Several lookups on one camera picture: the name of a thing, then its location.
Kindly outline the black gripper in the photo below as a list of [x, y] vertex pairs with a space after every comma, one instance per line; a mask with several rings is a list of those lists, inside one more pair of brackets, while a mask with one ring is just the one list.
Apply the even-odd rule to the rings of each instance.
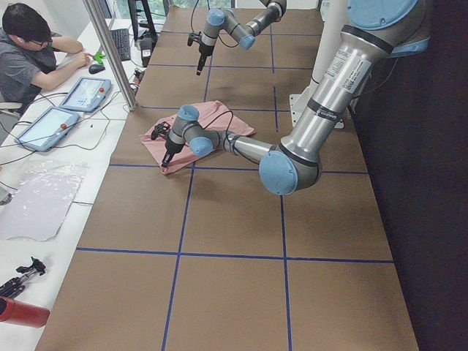
[[162, 160], [161, 166], [168, 167], [172, 158], [181, 152], [183, 145], [180, 143], [175, 143], [172, 140], [167, 140], [165, 142], [166, 153]]
[[198, 61], [198, 67], [196, 69], [196, 76], [201, 76], [206, 60], [209, 56], [211, 56], [211, 46], [206, 45], [201, 42], [199, 44], [199, 53], [200, 53], [200, 58]]

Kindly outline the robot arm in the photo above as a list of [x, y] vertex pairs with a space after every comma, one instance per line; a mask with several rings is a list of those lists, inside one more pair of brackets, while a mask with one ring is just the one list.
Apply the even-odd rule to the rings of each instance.
[[343, 9], [336, 52], [289, 135], [271, 145], [228, 129], [207, 130], [198, 109], [184, 105], [166, 135], [162, 166], [184, 146], [198, 157], [224, 149], [257, 163], [263, 186], [275, 195], [317, 183], [320, 149], [375, 64], [421, 53], [430, 37], [431, 1], [347, 1]]
[[198, 33], [191, 33], [187, 40], [188, 46], [194, 42], [199, 45], [197, 76], [201, 75], [208, 57], [213, 55], [221, 31], [225, 31], [241, 48], [248, 50], [253, 46], [255, 37], [272, 23], [279, 22], [286, 13], [286, 1], [261, 1], [261, 3], [265, 9], [247, 24], [242, 24], [232, 10], [213, 8], [208, 11], [204, 29]]

